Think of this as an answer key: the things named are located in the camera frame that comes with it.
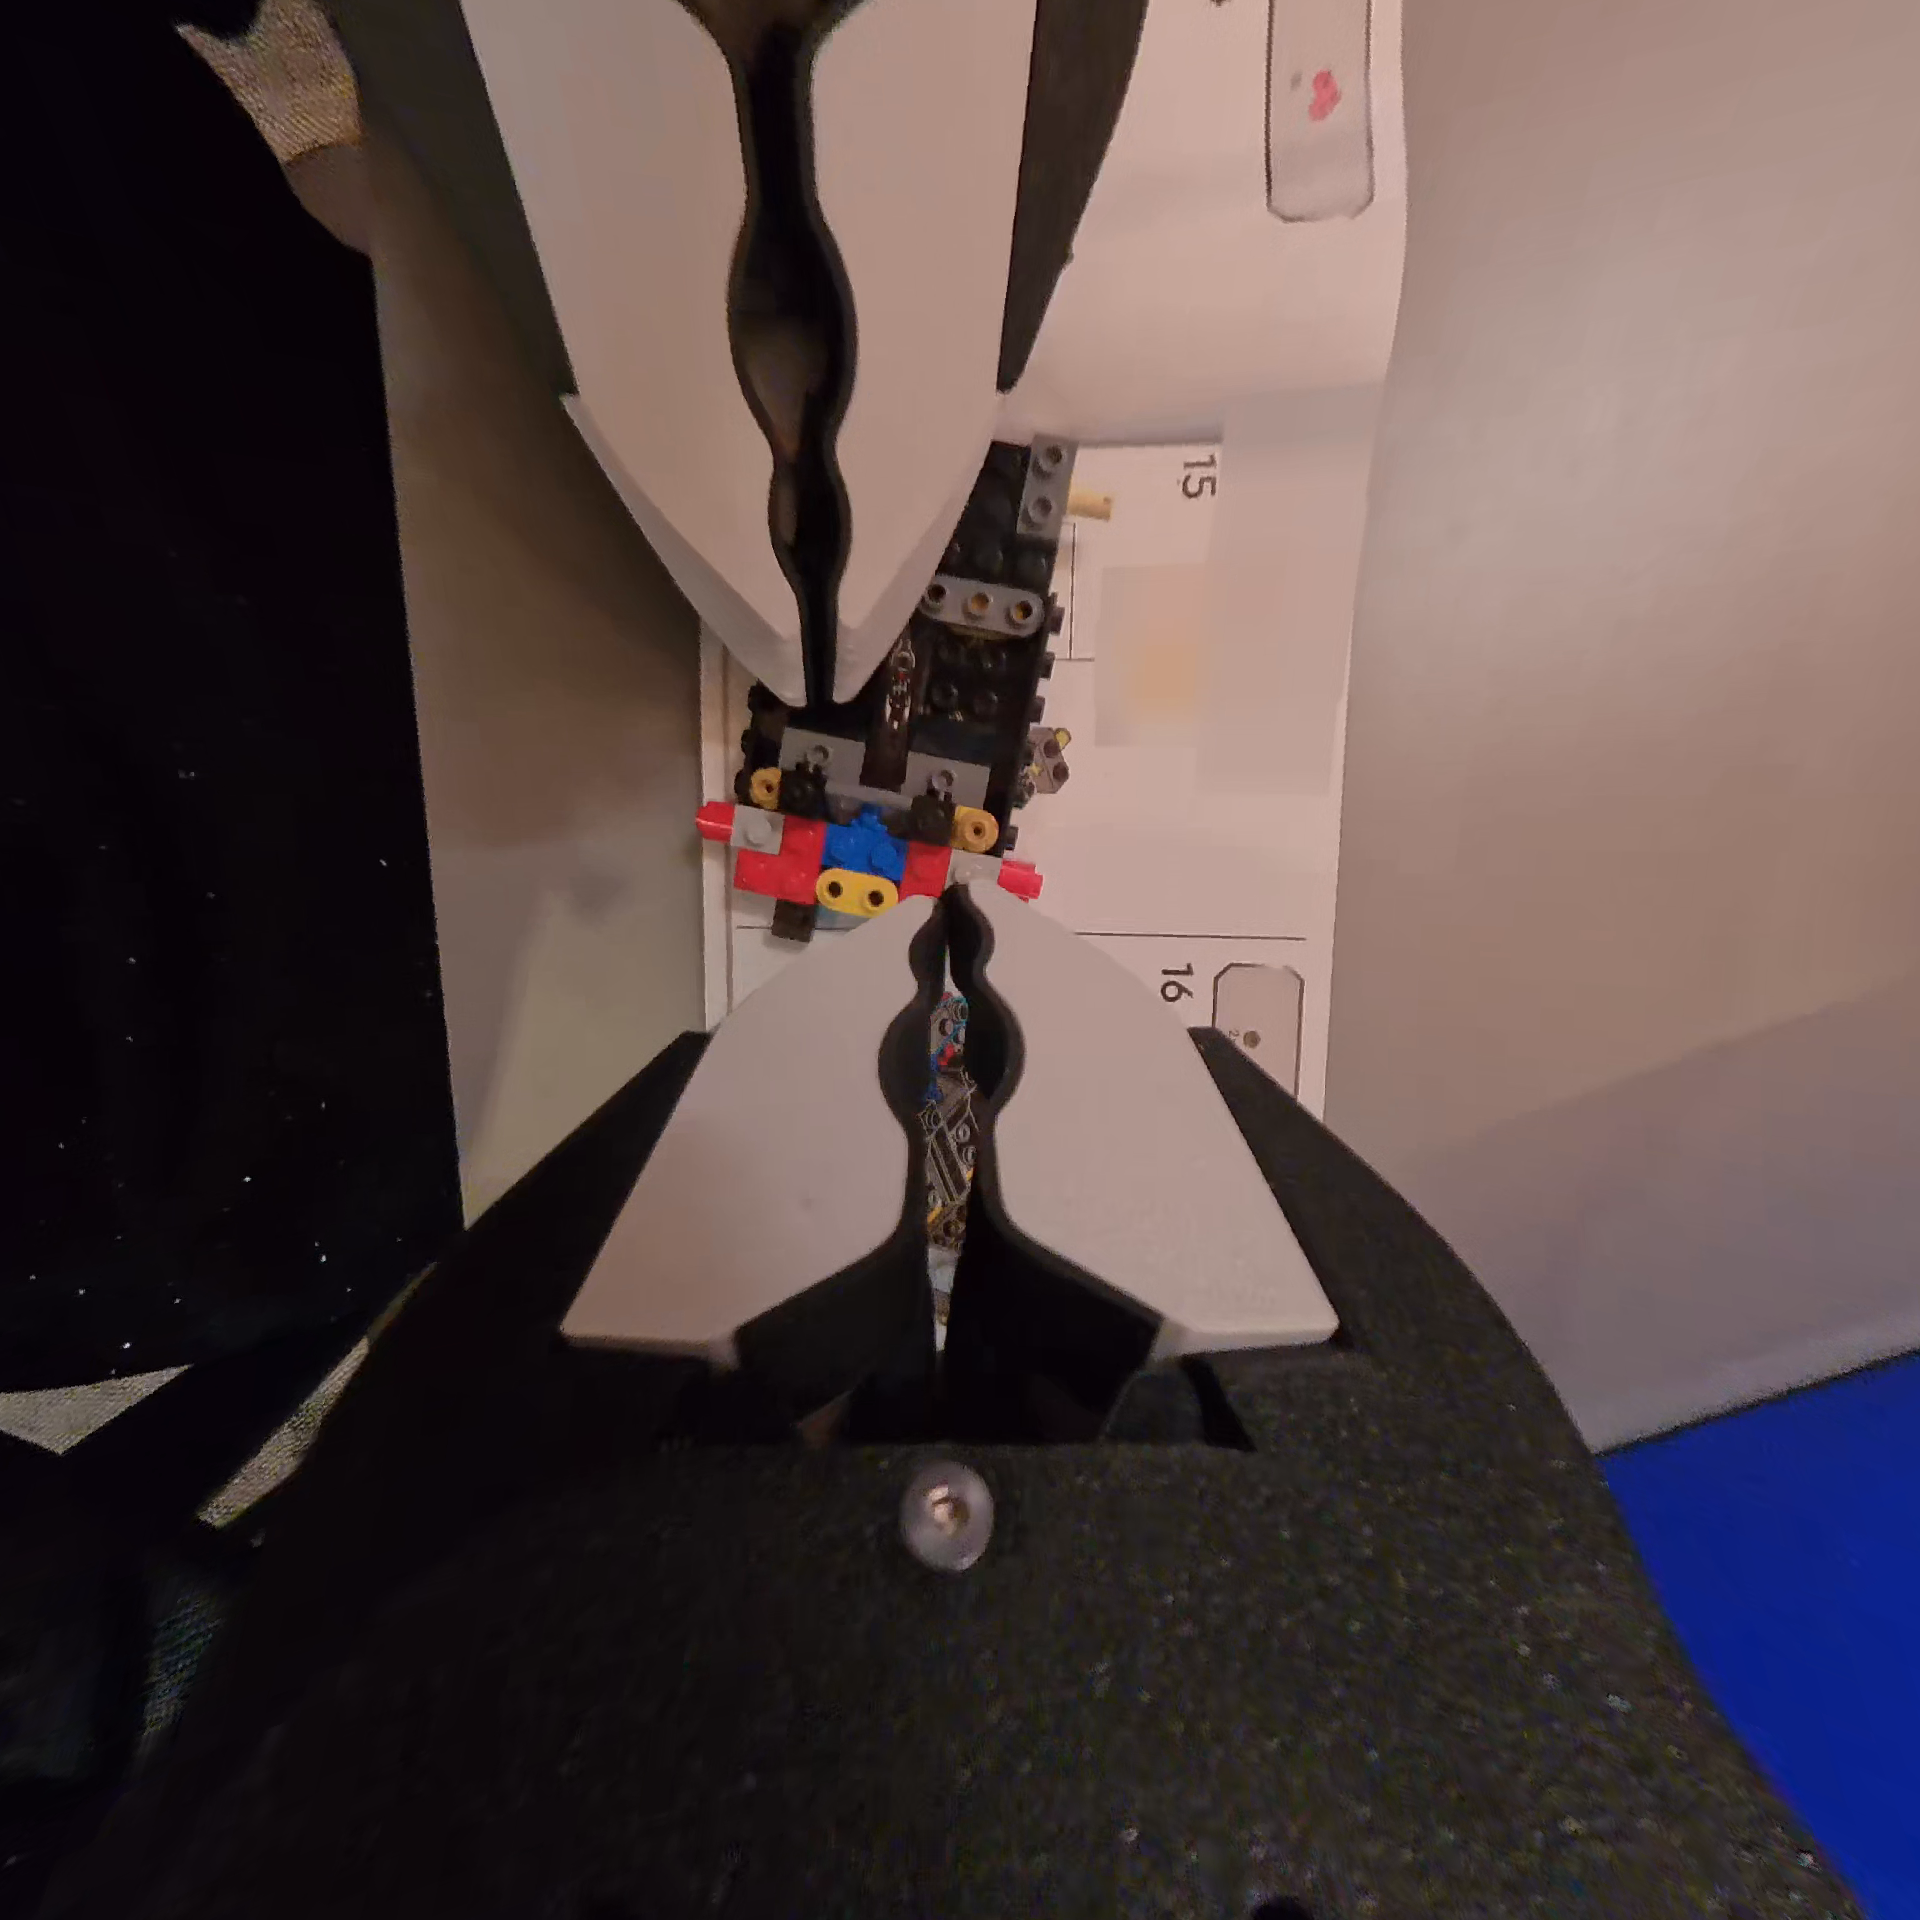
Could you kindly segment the white lego instruction booklet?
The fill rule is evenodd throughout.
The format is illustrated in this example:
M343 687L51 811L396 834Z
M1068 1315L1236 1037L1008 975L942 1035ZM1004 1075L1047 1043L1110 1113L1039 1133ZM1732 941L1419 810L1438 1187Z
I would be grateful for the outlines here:
M1402 4L1146 4L994 441L1068 436L1047 721L1017 813L1052 914L1318 1108L1340 739L1402 297Z

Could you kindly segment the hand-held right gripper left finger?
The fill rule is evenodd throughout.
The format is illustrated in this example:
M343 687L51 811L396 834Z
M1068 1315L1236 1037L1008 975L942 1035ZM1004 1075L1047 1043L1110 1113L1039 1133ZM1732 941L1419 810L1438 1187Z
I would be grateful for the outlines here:
M793 957L720 1027L561 1330L705 1361L777 1401L916 1399L932 1375L920 1104L945 907Z

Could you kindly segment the black red blue lego model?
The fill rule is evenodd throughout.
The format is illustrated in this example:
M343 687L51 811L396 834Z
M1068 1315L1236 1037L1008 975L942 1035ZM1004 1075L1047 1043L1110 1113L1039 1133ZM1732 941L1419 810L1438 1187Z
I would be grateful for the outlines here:
M788 704L750 684L727 794L696 828L727 850L731 888L806 944L956 883L1039 901L1017 813L1071 776L1073 737L1047 721L1052 588L1075 520L1114 515L1075 485L1079 443L994 441L916 607L848 697Z

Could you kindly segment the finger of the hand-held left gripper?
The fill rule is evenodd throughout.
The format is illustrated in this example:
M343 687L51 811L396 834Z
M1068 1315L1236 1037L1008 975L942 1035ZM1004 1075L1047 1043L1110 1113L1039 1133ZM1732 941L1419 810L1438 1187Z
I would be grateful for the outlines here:
M753 4L753 410L791 704L874 677L1031 360L1146 4Z
M561 324L570 417L785 704L826 673L823 4L463 4Z

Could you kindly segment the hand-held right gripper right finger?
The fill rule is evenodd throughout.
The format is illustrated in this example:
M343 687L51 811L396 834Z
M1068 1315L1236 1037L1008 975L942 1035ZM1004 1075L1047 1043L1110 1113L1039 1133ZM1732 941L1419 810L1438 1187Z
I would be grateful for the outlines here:
M979 1095L953 1408L1114 1413L1154 1364L1330 1345L1330 1296L1152 989L1006 895L952 888L945 937Z

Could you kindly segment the blue plastic bin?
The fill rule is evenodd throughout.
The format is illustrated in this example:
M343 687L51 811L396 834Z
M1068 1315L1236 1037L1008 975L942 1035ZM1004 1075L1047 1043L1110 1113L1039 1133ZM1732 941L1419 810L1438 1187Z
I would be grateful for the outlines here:
M1919 1357L1601 1457L1726 1720L1870 1915L1919 1915Z

